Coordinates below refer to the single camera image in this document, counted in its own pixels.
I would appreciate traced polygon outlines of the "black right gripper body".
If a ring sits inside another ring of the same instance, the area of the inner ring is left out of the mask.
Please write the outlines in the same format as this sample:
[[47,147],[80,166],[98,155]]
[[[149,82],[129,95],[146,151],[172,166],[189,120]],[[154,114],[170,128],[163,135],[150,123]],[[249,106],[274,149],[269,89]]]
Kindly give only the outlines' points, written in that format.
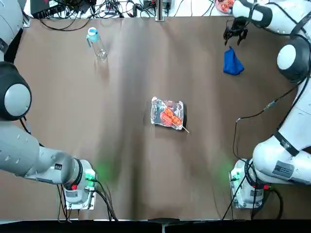
[[229,28],[231,32],[240,32],[246,29],[248,21],[244,19],[233,19],[232,25]]

